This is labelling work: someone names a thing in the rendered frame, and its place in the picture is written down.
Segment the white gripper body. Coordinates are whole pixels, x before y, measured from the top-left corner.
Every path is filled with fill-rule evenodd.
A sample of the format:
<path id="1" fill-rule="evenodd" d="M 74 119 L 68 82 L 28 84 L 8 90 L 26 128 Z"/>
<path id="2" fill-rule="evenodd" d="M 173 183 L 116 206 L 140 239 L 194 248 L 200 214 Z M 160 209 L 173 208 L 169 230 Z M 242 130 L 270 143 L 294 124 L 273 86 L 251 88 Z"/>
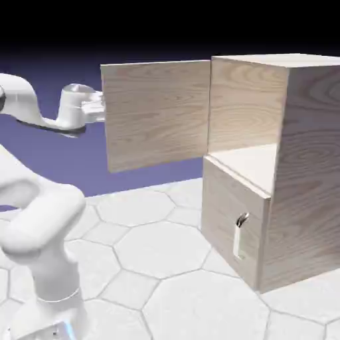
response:
<path id="1" fill-rule="evenodd" d="M 87 100 L 81 103 L 86 123 L 104 122 L 106 118 L 106 105 L 103 92 L 96 91 Z"/>

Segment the light wood swinging cabinet door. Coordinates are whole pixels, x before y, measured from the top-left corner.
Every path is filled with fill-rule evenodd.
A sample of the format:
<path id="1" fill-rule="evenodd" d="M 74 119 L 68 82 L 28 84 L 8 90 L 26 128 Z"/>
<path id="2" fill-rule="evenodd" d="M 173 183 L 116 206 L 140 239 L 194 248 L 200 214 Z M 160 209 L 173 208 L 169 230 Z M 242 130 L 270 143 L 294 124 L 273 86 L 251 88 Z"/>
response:
<path id="1" fill-rule="evenodd" d="M 205 154 L 209 60 L 103 64 L 100 70 L 109 172 Z"/>

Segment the light wood cabinet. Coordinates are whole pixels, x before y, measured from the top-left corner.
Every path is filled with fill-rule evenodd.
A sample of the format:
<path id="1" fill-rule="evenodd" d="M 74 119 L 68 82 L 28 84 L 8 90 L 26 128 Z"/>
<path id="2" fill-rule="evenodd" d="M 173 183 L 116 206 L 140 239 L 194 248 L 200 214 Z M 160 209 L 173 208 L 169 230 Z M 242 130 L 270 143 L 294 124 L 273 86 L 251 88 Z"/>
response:
<path id="1" fill-rule="evenodd" d="M 340 56 L 213 57 L 206 156 L 270 196 L 256 291 L 340 268 Z"/>

